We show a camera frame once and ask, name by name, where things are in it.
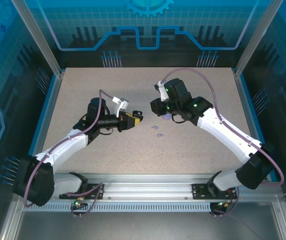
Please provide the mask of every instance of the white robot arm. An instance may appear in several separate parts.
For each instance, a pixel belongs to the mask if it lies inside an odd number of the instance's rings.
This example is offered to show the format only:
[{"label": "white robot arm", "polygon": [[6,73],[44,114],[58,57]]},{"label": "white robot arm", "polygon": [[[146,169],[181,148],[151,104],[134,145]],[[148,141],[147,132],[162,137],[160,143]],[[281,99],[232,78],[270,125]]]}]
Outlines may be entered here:
[{"label": "white robot arm", "polygon": [[[239,167],[226,172],[220,171],[209,180],[208,189],[213,195],[215,192],[241,185],[256,189],[273,169],[272,164],[257,149],[221,123],[210,102],[202,97],[192,98],[182,80],[176,78],[165,83],[158,82],[154,87],[160,92],[161,97],[151,102],[152,112],[158,116],[167,113],[180,115],[182,119],[212,134],[239,159]],[[267,150],[259,140],[245,134],[223,116],[220,117],[240,135],[256,146],[264,148],[264,151]]]},{"label": "white robot arm", "polygon": [[99,111],[99,99],[92,99],[87,108],[86,118],[84,120],[80,119],[74,125],[70,133],[63,138],[65,141],[59,141],[54,145],[55,147],[52,146],[33,157],[22,157],[14,180],[13,192],[22,197],[24,196],[32,172],[44,157],[46,158],[37,170],[37,174],[33,176],[28,190],[27,199],[30,202],[42,206],[52,197],[57,197],[61,194],[73,192],[81,194],[86,192],[87,179],[84,176],[70,172],[68,176],[60,177],[55,175],[55,173],[73,154],[94,141],[101,134],[101,129],[117,128],[119,132],[122,132],[135,127],[143,120],[143,115],[140,111],[134,111],[133,114],[121,111],[127,108],[127,100],[114,97],[113,102],[117,105],[115,113],[110,114],[105,100],[102,100],[98,121],[90,130],[87,130],[94,123],[94,119]]}]

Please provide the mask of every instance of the black mounting bracket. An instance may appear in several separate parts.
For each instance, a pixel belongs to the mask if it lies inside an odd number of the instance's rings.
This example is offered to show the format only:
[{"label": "black mounting bracket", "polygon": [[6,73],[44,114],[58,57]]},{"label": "black mounting bracket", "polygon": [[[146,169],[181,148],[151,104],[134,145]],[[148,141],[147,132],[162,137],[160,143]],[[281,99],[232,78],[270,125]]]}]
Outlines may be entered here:
[{"label": "black mounting bracket", "polygon": [[231,195],[227,191],[220,191],[216,196],[213,196],[208,190],[207,183],[192,184],[194,200],[229,200],[231,197],[237,199],[236,189],[233,187],[229,190],[232,191]]},{"label": "black mounting bracket", "polygon": [[[94,183],[94,184],[93,183],[89,183],[89,184],[87,184],[87,190],[84,191],[84,192],[87,192],[87,191],[91,190],[92,188],[96,187],[97,184],[98,183]],[[98,193],[98,190],[99,190],[99,188],[95,189],[91,194],[85,196],[85,199],[94,200],[96,195],[97,195],[97,193]],[[101,191],[100,191],[97,199],[98,200],[102,200],[103,199],[103,195],[104,195],[104,184],[102,185]],[[75,200],[76,198],[77,198],[76,196],[68,196],[68,195],[65,195],[65,194],[61,194],[59,196],[59,199],[72,199],[72,200],[74,199]]]}]

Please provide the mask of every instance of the enclosure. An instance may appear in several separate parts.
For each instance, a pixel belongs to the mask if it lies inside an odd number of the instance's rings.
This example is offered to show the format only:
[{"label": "enclosure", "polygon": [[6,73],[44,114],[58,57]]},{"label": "enclosure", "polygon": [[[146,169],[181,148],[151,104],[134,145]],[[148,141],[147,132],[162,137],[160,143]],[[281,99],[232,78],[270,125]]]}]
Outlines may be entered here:
[{"label": "enclosure", "polygon": [[[285,175],[281,186],[241,186],[232,217],[213,218],[192,184],[239,160],[204,130],[151,111],[154,85],[178,68],[205,75],[220,113],[271,143]],[[174,78],[213,103],[199,75]],[[143,121],[99,136],[55,175],[104,183],[102,199],[77,219],[71,200],[24,207],[12,192],[19,160],[63,139],[99,89]],[[27,238],[286,240],[286,0],[0,0],[0,240]]]}]

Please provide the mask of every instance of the speckled work surface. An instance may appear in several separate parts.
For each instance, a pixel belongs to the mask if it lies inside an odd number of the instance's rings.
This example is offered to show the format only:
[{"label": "speckled work surface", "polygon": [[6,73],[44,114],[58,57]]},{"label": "speckled work surface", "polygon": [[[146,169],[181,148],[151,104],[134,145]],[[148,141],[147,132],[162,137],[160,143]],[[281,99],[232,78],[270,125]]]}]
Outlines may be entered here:
[{"label": "speckled work surface", "polygon": [[[209,174],[240,164],[233,153],[206,131],[190,122],[175,124],[157,117],[150,101],[159,98],[153,85],[173,70],[162,68],[68,68],[58,94],[44,149],[62,139],[86,113],[98,90],[129,100],[127,112],[143,111],[137,127],[99,136],[65,162],[58,173],[96,174]],[[230,68],[199,68],[212,83],[219,109],[230,122],[249,133],[244,110]],[[168,78],[184,81],[193,97],[213,102],[205,81],[192,72],[179,71]],[[108,100],[113,110],[113,103]]]}]

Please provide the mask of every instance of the purple piece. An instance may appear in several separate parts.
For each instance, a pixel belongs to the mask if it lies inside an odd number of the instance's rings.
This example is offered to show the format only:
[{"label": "purple piece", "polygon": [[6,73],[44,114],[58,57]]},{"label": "purple piece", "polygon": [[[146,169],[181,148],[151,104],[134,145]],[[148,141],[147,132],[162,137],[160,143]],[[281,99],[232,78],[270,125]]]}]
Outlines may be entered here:
[{"label": "purple piece", "polygon": [[172,115],[170,113],[167,113],[165,115],[162,115],[162,118],[165,120],[170,120],[172,118]]}]

